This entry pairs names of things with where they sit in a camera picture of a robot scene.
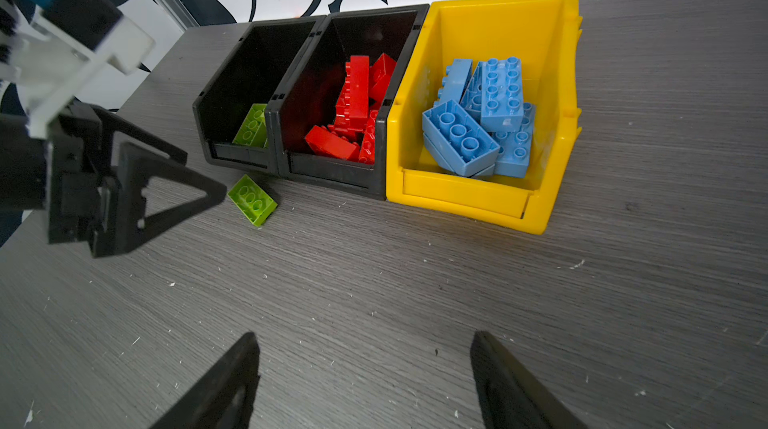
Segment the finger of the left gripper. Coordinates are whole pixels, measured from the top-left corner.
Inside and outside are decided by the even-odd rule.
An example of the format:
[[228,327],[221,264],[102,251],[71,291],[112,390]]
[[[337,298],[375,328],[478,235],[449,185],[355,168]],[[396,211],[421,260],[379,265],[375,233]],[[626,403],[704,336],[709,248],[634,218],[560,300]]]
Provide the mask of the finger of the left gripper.
[[128,254],[223,202],[225,184],[187,166],[175,146],[124,142],[118,153],[113,253]]
[[85,104],[83,117],[95,123],[83,137],[85,155],[92,167],[129,167],[146,157],[187,164],[187,153],[136,126],[115,112]]

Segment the red lego cluster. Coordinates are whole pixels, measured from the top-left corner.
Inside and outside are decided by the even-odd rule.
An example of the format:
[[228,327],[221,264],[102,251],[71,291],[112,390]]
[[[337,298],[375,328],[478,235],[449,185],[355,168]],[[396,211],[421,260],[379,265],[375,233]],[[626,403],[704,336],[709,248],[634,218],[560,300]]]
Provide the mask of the red lego cluster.
[[345,64],[345,71],[333,126],[338,133],[342,130],[361,133],[368,118],[369,57],[352,56]]

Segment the red lego 2x4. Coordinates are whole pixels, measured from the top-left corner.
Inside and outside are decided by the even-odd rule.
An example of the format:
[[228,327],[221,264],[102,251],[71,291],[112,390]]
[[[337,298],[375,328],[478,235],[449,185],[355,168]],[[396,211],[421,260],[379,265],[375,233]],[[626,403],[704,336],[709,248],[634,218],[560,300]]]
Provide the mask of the red lego 2x4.
[[383,102],[390,85],[396,61],[387,54],[382,54],[369,70],[369,98]]

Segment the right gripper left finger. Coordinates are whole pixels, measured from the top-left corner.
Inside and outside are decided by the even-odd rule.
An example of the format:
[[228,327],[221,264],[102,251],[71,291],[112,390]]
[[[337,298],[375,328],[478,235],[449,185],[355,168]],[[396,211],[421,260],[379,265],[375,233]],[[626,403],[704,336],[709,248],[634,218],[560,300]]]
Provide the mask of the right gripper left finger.
[[257,336],[246,332],[151,429],[248,428],[260,382],[259,360]]

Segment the blue lego stack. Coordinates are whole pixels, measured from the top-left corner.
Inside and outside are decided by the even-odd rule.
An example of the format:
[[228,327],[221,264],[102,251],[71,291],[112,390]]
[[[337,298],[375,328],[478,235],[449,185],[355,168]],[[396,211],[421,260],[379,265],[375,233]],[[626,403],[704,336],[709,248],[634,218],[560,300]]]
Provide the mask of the blue lego stack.
[[524,178],[530,163],[536,108],[525,103],[520,129],[516,132],[496,132],[491,136],[499,144],[494,174]]

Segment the blue lego bottom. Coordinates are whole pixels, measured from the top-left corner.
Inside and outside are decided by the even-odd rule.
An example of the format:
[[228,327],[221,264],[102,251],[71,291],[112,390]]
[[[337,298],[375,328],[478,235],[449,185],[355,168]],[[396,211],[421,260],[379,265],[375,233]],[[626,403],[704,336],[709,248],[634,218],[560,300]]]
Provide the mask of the blue lego bottom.
[[465,178],[494,174],[500,145],[454,100],[422,113],[424,145],[438,165]]

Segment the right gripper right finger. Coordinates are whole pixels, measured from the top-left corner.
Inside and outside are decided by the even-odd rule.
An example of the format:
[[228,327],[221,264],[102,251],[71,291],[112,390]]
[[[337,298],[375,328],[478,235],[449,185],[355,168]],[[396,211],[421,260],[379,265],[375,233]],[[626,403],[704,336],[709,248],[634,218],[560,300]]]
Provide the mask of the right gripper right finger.
[[487,428],[586,426],[491,333],[474,334],[470,359]]

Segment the green lego 2x4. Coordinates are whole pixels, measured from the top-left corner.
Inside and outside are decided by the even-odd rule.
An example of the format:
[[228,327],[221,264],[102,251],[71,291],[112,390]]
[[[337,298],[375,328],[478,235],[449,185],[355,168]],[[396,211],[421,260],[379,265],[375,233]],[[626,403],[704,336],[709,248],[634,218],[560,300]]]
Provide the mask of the green lego 2x4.
[[266,104],[253,104],[232,143],[238,146],[266,148],[268,146],[265,119]]

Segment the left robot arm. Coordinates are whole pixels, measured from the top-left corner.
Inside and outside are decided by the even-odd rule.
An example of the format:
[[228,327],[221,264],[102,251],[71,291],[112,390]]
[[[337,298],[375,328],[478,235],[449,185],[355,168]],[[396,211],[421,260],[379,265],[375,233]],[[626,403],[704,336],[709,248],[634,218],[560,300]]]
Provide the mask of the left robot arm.
[[[44,140],[28,135],[29,121],[1,117],[1,208],[47,210],[51,244],[86,242],[95,258],[127,254],[227,194],[187,167],[184,150],[103,108],[71,103]],[[142,192],[151,179],[203,195],[149,215]]]

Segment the red lego small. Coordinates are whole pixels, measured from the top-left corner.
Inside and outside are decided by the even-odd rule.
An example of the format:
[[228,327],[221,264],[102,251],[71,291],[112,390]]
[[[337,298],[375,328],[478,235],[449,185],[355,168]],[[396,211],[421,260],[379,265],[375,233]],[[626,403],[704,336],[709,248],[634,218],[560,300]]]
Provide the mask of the red lego small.
[[360,154],[358,136],[359,132],[354,131],[338,133],[334,126],[314,126],[304,140],[316,155],[357,162]]

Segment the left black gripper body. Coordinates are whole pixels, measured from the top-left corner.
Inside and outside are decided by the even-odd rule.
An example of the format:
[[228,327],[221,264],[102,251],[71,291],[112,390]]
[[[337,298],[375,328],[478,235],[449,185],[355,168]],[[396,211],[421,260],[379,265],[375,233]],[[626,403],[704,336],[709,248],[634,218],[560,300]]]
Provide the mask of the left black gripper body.
[[102,107],[74,101],[54,120],[45,144],[47,240],[86,242],[95,258],[116,254],[112,122]]

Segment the green lego flat top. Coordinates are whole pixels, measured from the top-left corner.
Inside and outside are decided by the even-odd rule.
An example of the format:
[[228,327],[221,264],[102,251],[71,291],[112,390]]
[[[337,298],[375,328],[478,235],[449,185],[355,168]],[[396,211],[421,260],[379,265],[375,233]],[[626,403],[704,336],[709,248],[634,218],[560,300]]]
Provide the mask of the green lego flat top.
[[262,227],[278,207],[278,203],[248,175],[243,175],[227,196],[255,227]]

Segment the blue lego small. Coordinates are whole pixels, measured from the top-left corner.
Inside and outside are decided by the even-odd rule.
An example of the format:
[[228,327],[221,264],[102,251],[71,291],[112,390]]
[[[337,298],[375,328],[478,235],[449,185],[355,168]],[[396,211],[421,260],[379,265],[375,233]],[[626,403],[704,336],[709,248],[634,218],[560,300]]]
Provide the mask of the blue lego small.
[[483,69],[485,63],[480,61],[471,76],[469,84],[465,89],[460,101],[460,105],[464,110],[476,121],[481,120],[482,109],[482,89],[481,84],[483,81]]

